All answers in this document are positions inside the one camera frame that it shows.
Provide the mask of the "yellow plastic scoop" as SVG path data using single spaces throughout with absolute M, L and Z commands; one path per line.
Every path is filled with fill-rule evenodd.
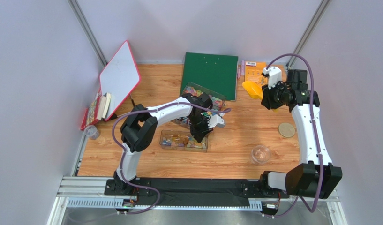
M 255 100 L 262 100 L 263 92 L 262 87 L 252 81 L 244 81 L 242 87 L 248 93 L 248 95 Z

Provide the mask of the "clear box of gummy candies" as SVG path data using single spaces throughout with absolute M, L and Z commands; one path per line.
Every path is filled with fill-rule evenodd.
M 193 82 L 188 82 L 187 85 L 183 88 L 182 94 L 186 93 L 190 93 L 194 96 L 200 96 L 201 94 L 205 93 L 210 96 L 212 102 L 214 100 L 226 100 L 226 96 Z

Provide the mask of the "clear round jar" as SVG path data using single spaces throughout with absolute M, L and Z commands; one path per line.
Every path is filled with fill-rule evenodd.
M 271 157 L 269 148 L 264 145 L 257 145 L 251 150 L 250 161 L 255 165 L 266 164 Z

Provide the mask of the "clear box of lollipops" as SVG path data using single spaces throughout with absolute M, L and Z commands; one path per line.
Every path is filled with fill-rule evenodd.
M 183 128 L 186 128 L 186 129 L 190 129 L 191 128 L 191 122 L 190 120 L 188 119 L 188 117 L 179 117 L 179 118 L 176 118 L 174 120 L 172 120 L 172 122 L 176 125 L 179 125 Z

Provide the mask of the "clear box of star candies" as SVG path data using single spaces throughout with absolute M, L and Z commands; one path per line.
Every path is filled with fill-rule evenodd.
M 216 115 L 214 111 L 222 111 L 225 108 L 225 101 L 224 100 L 214 100 L 213 106 L 212 106 L 212 112 L 205 112 L 204 115 L 207 116 L 209 119 Z

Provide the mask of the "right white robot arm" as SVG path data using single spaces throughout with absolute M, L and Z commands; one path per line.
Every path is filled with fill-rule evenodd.
M 268 84 L 262 87 L 261 104 L 267 109 L 289 108 L 300 145 L 300 164 L 289 172 L 264 171 L 261 183 L 268 191 L 285 191 L 299 197 L 327 199 L 343 174 L 333 165 L 320 124 L 320 101 L 309 90 L 306 70 L 290 70 L 285 81 L 278 67 L 263 69 Z

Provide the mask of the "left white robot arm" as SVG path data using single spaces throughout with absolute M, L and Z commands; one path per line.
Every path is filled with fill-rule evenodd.
M 136 177 L 136 169 L 141 152 L 151 144 L 156 129 L 174 119 L 187 117 L 192 137 L 201 143 L 203 138 L 214 127 L 223 127 L 225 121 L 221 112 L 204 116 L 204 112 L 213 111 L 213 102 L 209 95 L 203 93 L 193 96 L 190 93 L 178 99 L 155 107 L 136 105 L 131 112 L 123 115 L 124 123 L 120 127 L 121 140 L 114 141 L 122 148 L 120 164 L 114 173 L 114 189 L 128 193 L 133 187 L 130 183 Z

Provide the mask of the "round wooden jar lid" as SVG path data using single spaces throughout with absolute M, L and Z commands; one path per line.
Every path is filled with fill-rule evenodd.
M 284 122 L 279 124 L 278 132 L 285 138 L 291 138 L 295 135 L 296 130 L 292 124 Z

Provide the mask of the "pink marker pen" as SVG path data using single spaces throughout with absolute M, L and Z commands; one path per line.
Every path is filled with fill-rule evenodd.
M 244 75 L 245 75 L 245 61 L 241 60 L 238 63 L 237 79 L 240 79 Z

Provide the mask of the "green cutting mat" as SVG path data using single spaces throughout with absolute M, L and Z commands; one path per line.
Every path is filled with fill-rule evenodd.
M 186 52 L 180 90 L 192 82 L 235 101 L 238 62 L 237 56 Z

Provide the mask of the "red framed whiteboard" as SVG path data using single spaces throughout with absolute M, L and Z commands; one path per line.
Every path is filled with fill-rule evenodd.
M 111 94 L 105 121 L 111 119 L 121 104 L 140 83 L 140 73 L 128 40 L 124 41 L 99 75 L 100 92 Z

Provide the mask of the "stack of books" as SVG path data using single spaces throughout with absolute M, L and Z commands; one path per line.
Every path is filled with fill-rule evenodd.
M 81 131 L 83 131 L 89 125 L 95 125 L 99 121 L 108 118 L 108 111 L 110 109 L 111 99 L 112 94 L 109 92 L 106 92 L 104 95 L 98 95 L 98 97 L 90 104 L 90 106 L 85 111 L 85 115 L 80 126 Z

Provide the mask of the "small clear plastic cup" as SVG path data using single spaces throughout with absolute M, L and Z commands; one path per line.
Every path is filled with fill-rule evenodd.
M 96 126 L 94 125 L 88 125 L 85 129 L 84 129 L 84 135 L 91 139 L 91 140 L 96 140 L 97 138 L 99 138 L 100 136 L 100 131 L 97 129 Z

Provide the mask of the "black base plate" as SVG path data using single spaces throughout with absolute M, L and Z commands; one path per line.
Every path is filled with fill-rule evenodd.
M 135 178 L 132 185 L 119 178 L 106 182 L 107 196 L 136 196 L 138 205 L 158 206 L 248 206 L 250 198 L 283 198 L 282 191 L 259 181 L 237 179 Z

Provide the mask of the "aluminium rail frame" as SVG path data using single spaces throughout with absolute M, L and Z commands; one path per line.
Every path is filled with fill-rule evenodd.
M 66 176 L 62 179 L 48 219 L 60 224 L 127 225 L 346 225 L 347 219 L 337 191 L 328 199 L 314 200 L 289 196 L 250 198 L 248 206 L 158 206 L 138 205 L 136 196 L 104 194 L 108 177 Z

